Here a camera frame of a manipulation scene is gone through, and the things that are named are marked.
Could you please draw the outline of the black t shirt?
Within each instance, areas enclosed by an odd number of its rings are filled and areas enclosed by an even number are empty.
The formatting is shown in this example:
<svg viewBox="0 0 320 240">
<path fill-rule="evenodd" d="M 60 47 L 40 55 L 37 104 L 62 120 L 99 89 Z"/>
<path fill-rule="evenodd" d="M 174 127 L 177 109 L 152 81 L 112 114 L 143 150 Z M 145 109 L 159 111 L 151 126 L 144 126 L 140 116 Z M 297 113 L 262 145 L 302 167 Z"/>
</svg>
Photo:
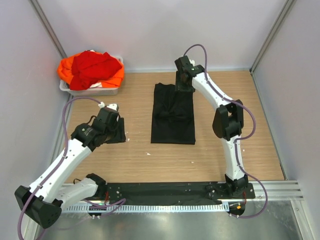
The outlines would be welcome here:
<svg viewBox="0 0 320 240">
<path fill-rule="evenodd" d="M 154 86 L 150 142 L 196 143 L 192 92 L 176 91 L 173 84 L 157 83 Z"/>
</svg>

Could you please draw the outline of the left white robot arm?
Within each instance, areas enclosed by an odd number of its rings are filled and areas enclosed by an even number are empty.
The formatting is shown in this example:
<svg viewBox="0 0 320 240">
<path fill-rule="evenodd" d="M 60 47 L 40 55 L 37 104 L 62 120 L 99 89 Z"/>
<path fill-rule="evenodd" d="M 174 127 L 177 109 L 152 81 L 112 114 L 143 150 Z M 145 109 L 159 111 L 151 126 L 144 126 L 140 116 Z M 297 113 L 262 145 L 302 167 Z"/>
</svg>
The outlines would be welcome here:
<svg viewBox="0 0 320 240">
<path fill-rule="evenodd" d="M 20 209 L 43 229 L 51 227 L 69 206 L 105 196 L 107 183 L 94 173 L 74 185 L 65 188 L 62 185 L 86 157 L 115 136 L 120 120 L 118 109 L 117 104 L 109 104 L 99 110 L 92 124 L 78 125 L 49 168 L 28 187 L 21 185 L 15 190 Z"/>
</svg>

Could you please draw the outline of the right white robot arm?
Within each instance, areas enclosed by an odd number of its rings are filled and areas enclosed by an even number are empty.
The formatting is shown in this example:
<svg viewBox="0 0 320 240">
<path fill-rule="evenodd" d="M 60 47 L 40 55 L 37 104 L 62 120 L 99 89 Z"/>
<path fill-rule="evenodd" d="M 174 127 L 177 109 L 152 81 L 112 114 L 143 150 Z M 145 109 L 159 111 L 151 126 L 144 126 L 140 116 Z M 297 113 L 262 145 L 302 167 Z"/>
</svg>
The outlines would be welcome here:
<svg viewBox="0 0 320 240">
<path fill-rule="evenodd" d="M 226 161 L 225 192 L 231 198 L 241 196 L 249 185 L 239 139 L 244 127 L 244 111 L 240 100 L 230 99 L 205 73 L 202 65 L 194 65 L 188 56 L 174 61 L 175 89 L 179 92 L 200 92 L 215 110 L 212 129 L 221 139 Z"/>
</svg>

